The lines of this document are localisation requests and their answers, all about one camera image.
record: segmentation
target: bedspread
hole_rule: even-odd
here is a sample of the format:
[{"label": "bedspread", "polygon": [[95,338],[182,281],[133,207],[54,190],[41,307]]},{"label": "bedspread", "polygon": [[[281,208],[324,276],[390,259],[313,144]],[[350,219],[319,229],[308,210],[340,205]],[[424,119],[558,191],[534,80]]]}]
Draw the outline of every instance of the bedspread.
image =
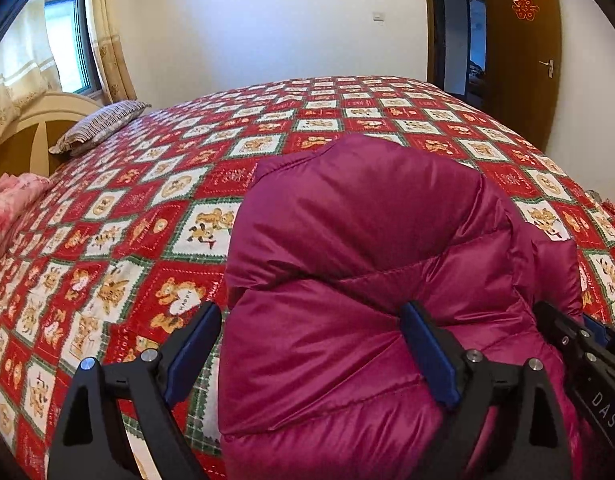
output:
[{"label": "bedspread", "polygon": [[[577,242],[585,310],[615,320],[615,220],[492,118],[431,84],[395,76],[219,92],[146,115],[57,171],[0,260],[0,432],[31,478],[44,478],[82,358],[134,359],[183,326],[202,300],[227,303],[230,234],[257,162],[344,134],[427,150],[485,173],[547,237]],[[223,475],[219,346],[174,409],[214,478]],[[132,406],[122,409],[140,468],[158,478]]]}]

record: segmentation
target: magenta down jacket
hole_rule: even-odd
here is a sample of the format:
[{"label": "magenta down jacket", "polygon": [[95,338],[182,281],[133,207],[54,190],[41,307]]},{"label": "magenta down jacket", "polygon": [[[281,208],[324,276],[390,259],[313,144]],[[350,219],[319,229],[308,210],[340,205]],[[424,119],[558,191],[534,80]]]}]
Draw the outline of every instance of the magenta down jacket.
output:
[{"label": "magenta down jacket", "polygon": [[226,280],[230,480],[405,479],[443,417],[399,331],[412,299],[465,348],[545,363],[580,474],[563,364],[531,313],[548,300],[580,316],[575,244],[524,222],[477,171],[361,134],[262,160]]}]

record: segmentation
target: curtain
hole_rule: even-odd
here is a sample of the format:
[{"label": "curtain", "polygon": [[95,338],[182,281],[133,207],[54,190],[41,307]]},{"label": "curtain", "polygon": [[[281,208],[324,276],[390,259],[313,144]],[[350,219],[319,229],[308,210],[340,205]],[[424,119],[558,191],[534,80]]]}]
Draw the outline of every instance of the curtain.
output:
[{"label": "curtain", "polygon": [[6,126],[48,90],[61,90],[45,26],[45,0],[30,0],[0,43],[0,143]]},{"label": "curtain", "polygon": [[136,99],[114,21],[114,0],[86,0],[92,53],[109,103]]}]

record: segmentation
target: metal screw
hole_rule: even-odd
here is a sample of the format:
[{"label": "metal screw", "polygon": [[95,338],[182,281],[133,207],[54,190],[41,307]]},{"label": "metal screw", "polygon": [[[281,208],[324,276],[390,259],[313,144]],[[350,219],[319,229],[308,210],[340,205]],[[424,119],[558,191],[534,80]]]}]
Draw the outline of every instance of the metal screw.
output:
[{"label": "metal screw", "polygon": [[143,350],[141,352],[141,360],[146,363],[151,363],[154,359],[158,357],[158,352],[153,348],[148,348],[147,350]]},{"label": "metal screw", "polygon": [[93,357],[86,357],[81,361],[81,369],[82,370],[91,370],[94,368],[94,364],[96,363],[96,359]]},{"label": "metal screw", "polygon": [[472,349],[465,352],[467,360],[472,363],[480,363],[483,360],[483,354],[478,350]]},{"label": "metal screw", "polygon": [[541,362],[540,359],[536,359],[536,357],[533,357],[532,359],[530,359],[527,364],[535,372],[540,372],[543,369],[543,363]]}]

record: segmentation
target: headboard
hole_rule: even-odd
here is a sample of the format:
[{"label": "headboard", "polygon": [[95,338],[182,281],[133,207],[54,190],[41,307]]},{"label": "headboard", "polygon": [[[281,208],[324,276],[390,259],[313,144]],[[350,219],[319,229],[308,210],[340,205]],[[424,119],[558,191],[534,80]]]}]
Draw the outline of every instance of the headboard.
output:
[{"label": "headboard", "polygon": [[75,123],[101,108],[79,94],[48,92],[10,124],[0,143],[0,176],[35,173],[50,176],[67,155],[53,155],[48,148]]}]

